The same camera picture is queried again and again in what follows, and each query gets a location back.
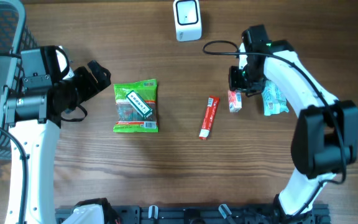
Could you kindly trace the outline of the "green white medicine box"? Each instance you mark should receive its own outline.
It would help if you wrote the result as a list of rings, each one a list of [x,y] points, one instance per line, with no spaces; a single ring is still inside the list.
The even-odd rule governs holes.
[[[126,95],[126,99],[144,119],[152,115],[152,108],[134,90]]]

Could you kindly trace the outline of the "teal tissue packet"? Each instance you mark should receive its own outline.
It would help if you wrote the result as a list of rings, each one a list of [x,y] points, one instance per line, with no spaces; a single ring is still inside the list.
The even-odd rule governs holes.
[[[287,99],[282,91],[272,82],[267,80],[265,88],[262,92],[262,99],[264,104],[264,115],[271,116],[273,114],[280,114],[282,112],[289,112],[287,107]]]

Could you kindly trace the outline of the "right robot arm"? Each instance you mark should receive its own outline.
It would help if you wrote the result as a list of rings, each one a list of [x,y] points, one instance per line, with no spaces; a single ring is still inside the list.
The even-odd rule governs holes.
[[[261,94],[271,81],[297,115],[291,142],[295,170],[275,197],[275,220],[300,222],[311,213],[323,187],[342,184],[346,167],[357,159],[357,106],[326,91],[302,66],[291,44],[270,40],[263,25],[242,33],[235,55],[239,64],[229,70],[230,90],[251,97]]]

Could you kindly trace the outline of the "green snack bag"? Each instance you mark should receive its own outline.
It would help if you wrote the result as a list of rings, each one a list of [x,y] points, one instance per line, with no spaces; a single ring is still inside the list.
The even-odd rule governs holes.
[[[126,99],[134,90],[151,108],[152,115],[144,119]],[[114,84],[118,121],[113,127],[115,133],[157,133],[157,80],[143,80],[134,83]]]

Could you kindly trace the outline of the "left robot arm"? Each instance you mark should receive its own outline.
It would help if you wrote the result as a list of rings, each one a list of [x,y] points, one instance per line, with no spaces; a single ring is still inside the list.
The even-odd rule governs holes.
[[[21,88],[5,104],[12,164],[6,223],[55,223],[53,167],[64,111],[71,112],[111,84],[97,61],[72,70],[55,45],[21,52]]]

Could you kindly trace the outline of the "red sachet stick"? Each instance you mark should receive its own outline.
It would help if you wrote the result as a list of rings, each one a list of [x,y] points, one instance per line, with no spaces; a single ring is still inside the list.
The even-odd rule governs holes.
[[[200,139],[208,138],[213,125],[214,117],[216,115],[218,104],[219,104],[219,98],[217,96],[210,96],[208,98],[206,113],[199,134]]]

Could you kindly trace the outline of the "small orange white box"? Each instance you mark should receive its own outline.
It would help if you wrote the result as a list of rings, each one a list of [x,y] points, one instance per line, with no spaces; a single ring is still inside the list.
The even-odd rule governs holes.
[[[242,97],[239,91],[231,91],[227,92],[228,94],[228,102],[229,102],[229,111],[231,113],[239,112],[242,109]]]

